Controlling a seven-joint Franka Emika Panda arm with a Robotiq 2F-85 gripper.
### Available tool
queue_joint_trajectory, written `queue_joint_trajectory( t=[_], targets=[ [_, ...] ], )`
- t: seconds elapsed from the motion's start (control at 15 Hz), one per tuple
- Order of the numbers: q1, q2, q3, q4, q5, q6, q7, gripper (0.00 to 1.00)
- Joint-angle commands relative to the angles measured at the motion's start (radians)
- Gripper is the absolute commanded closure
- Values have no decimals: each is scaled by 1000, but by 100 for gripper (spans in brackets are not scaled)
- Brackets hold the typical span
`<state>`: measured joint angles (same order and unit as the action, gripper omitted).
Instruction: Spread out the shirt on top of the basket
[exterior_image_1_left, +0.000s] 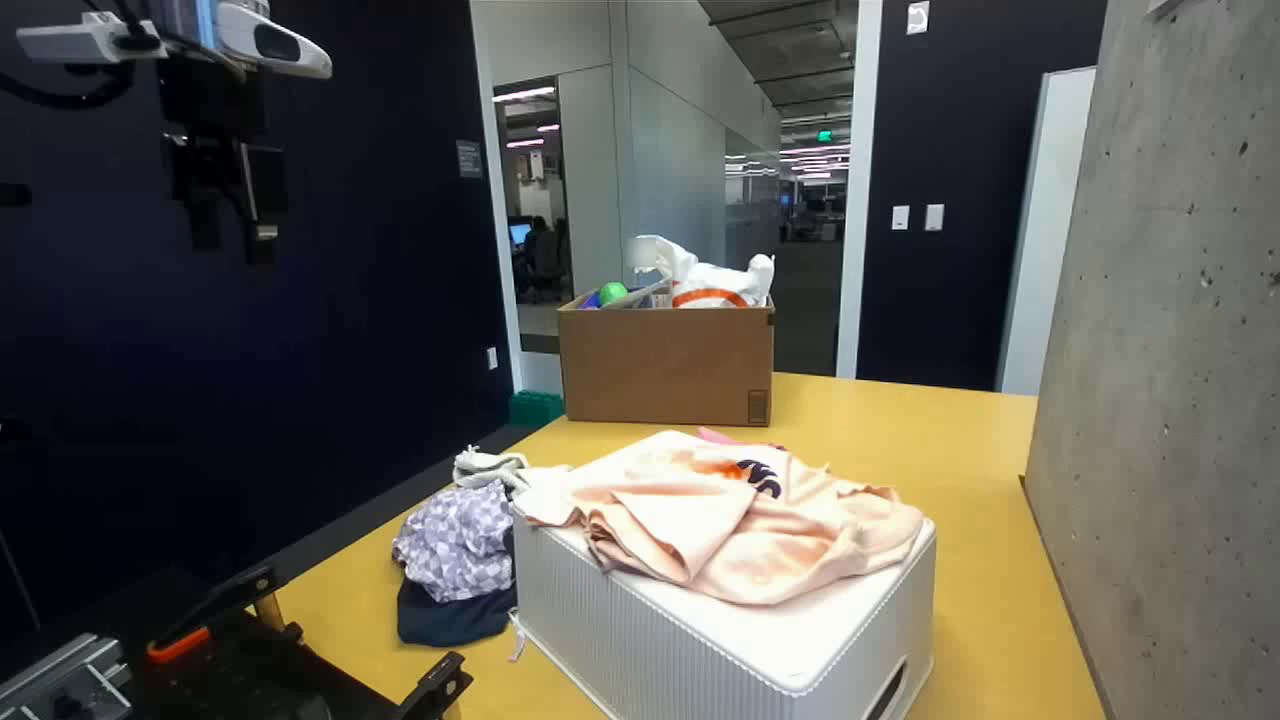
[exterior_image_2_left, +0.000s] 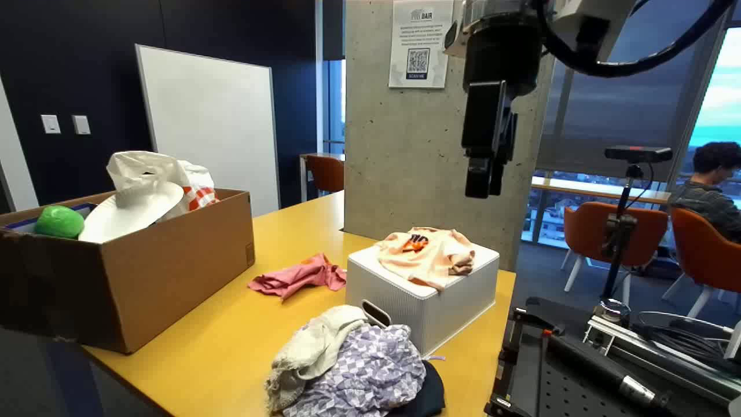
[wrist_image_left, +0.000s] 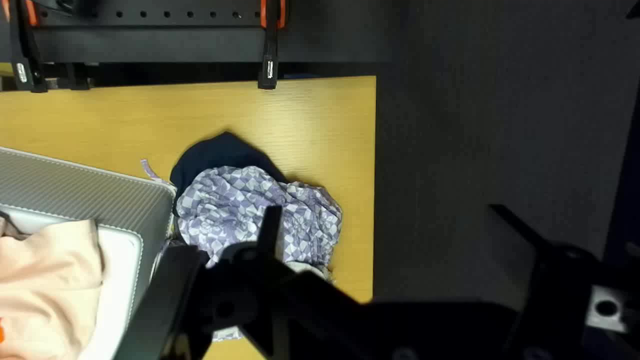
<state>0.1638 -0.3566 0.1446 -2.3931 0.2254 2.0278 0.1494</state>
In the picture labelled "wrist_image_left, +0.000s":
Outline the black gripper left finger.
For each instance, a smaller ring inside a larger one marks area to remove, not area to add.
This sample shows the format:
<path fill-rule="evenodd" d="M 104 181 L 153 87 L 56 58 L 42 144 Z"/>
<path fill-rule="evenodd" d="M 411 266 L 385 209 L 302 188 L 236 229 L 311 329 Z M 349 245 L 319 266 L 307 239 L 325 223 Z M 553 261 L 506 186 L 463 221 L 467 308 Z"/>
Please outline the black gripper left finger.
<path fill-rule="evenodd" d="M 163 256 L 114 360 L 203 360 L 216 329 L 238 328 L 265 356 L 274 354 L 267 283 L 274 274 L 281 206 L 269 206 L 256 242 L 238 242 L 208 267 L 196 245 Z"/>

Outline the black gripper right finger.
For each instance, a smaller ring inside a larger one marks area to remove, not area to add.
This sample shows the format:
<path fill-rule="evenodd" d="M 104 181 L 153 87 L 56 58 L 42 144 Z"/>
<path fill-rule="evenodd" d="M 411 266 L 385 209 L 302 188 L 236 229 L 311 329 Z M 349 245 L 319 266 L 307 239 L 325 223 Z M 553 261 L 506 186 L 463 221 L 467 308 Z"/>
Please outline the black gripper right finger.
<path fill-rule="evenodd" d="M 616 266 L 553 242 L 505 203 L 493 203 L 534 250 L 527 300 L 505 344 L 506 360 L 639 360 L 639 259 Z"/>

